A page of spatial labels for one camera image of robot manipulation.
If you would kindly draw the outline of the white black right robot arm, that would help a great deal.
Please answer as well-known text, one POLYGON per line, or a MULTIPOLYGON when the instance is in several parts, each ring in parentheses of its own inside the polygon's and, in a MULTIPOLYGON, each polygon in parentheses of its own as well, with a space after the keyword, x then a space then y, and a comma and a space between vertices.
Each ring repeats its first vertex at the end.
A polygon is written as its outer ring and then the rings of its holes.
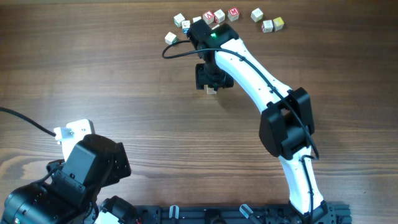
POLYGON ((311 135, 314 132, 308 93, 274 78, 249 52, 227 24, 211 29, 199 20, 187 37, 203 64, 197 65, 197 87, 229 88, 237 82, 256 104, 260 114, 259 138, 280 160, 289 186, 291 223, 337 223, 332 204, 325 202, 313 173, 312 161, 319 158, 311 135))

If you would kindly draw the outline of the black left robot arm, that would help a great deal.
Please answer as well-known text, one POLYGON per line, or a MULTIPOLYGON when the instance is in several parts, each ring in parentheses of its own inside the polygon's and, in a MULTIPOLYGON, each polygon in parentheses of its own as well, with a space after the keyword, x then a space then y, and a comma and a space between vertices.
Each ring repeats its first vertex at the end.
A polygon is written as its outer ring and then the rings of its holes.
POLYGON ((67 160, 47 164, 47 175, 13 190, 1 223, 94 223, 103 187, 131 175, 123 143, 89 134, 67 160))

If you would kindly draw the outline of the orange-sided bird block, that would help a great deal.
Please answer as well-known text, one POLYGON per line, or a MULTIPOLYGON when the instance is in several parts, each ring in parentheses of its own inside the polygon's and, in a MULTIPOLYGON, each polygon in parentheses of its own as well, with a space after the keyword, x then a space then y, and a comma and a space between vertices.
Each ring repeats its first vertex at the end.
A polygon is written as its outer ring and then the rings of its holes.
POLYGON ((210 87, 209 85, 206 86, 206 93, 208 95, 215 95, 217 94, 217 91, 214 90, 214 88, 210 87))

